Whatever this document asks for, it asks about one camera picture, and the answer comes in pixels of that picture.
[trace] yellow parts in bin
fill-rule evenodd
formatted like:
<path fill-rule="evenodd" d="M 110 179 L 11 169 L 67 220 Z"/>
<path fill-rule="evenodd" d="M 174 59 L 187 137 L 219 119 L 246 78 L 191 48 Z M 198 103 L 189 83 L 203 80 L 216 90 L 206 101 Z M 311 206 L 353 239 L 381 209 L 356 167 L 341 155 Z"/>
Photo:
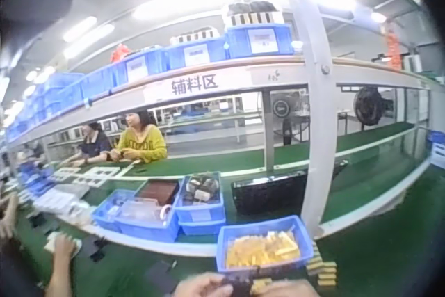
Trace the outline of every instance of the yellow parts in bin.
<path fill-rule="evenodd" d="M 269 231 L 267 236 L 243 236 L 228 247 L 226 267 L 251 267 L 276 264 L 300 257 L 292 232 Z"/>

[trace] red object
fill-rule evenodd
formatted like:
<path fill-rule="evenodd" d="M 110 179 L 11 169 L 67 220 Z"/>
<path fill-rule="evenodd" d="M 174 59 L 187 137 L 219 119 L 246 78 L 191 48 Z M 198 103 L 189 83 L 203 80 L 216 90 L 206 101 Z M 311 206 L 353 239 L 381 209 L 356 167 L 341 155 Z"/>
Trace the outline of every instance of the red object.
<path fill-rule="evenodd" d="M 121 61 L 126 55 L 131 53 L 131 50 L 128 49 L 126 45 L 123 45 L 122 43 L 118 45 L 115 51 L 113 51 L 113 54 L 111 55 L 111 63 L 117 63 Z"/>

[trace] black top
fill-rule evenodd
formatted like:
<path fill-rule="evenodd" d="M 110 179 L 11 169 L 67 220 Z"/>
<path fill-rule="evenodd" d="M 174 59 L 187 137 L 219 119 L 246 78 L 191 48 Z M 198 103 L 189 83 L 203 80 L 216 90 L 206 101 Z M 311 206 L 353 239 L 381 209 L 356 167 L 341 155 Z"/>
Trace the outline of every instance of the black top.
<path fill-rule="evenodd" d="M 110 140 L 102 131 L 99 131 L 97 137 L 91 141 L 89 137 L 86 136 L 81 145 L 82 153 L 87 154 L 90 158 L 98 156 L 103 151 L 111 151 L 111 149 Z"/>

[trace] black fan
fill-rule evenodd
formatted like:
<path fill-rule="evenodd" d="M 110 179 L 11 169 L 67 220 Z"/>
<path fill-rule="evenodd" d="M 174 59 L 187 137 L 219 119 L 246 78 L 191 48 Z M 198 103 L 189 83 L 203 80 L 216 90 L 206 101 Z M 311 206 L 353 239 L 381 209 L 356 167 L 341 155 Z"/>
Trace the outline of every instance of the black fan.
<path fill-rule="evenodd" d="M 363 125 L 376 125 L 385 111 L 385 100 L 376 87 L 360 88 L 355 96 L 354 111 Z"/>

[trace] black electronic part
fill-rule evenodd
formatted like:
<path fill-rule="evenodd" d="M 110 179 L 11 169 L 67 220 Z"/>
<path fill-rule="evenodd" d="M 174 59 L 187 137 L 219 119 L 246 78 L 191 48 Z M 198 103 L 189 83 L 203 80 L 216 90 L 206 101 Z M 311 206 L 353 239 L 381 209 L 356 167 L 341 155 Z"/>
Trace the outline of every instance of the black electronic part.
<path fill-rule="evenodd" d="M 168 271 L 172 265 L 164 261 L 159 261 L 151 266 L 146 272 L 147 281 L 155 285 L 163 294 L 171 294 L 179 281 L 173 278 Z"/>

